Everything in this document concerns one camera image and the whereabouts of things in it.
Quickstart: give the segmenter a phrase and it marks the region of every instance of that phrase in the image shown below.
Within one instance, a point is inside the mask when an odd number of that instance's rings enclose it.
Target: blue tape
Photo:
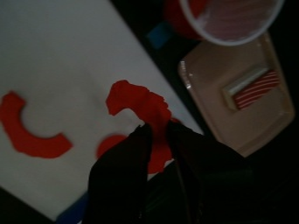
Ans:
[[[146,35],[153,47],[159,49],[174,35],[174,28],[167,22],[162,22]]]

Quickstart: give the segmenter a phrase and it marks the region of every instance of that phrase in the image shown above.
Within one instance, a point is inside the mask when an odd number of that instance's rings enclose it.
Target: red blob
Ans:
[[[0,106],[0,121],[12,145],[31,157],[56,158],[71,149],[72,144],[62,133],[50,138],[40,138],[28,132],[20,119],[24,104],[24,99],[15,92],[10,92]]]
[[[166,140],[166,127],[173,118],[165,98],[150,92],[146,87],[131,84],[127,80],[118,81],[107,97],[108,113],[115,116],[123,109],[133,109],[137,116],[149,123],[154,132],[154,147],[149,173],[165,170],[166,161],[173,153]]]
[[[114,135],[107,137],[102,143],[99,144],[98,147],[98,158],[102,157],[102,155],[115,146],[118,145],[125,139],[127,138],[127,136],[125,135]]]

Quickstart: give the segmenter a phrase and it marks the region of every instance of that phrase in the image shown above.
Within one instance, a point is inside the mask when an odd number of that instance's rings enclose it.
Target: plastic tray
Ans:
[[[247,108],[234,110],[223,89],[258,67],[275,70],[279,84]],[[245,157],[294,120],[294,104],[267,32],[245,45],[201,42],[179,63],[179,75],[214,136]]]

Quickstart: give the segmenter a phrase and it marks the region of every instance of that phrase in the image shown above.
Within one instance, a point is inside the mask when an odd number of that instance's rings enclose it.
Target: plastic cup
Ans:
[[[206,39],[238,46],[265,33],[277,19],[285,0],[205,0],[199,15],[195,1],[166,0],[165,19],[189,39]]]

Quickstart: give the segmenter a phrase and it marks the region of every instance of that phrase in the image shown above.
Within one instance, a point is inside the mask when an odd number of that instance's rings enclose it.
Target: white paper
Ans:
[[[110,1],[2,1],[0,97],[14,90],[27,101],[24,127],[39,137],[63,132],[74,147],[55,159],[30,157],[0,124],[0,186],[54,221],[87,191],[103,138],[143,123],[129,109],[108,114],[119,80],[162,95],[173,116],[202,133]]]

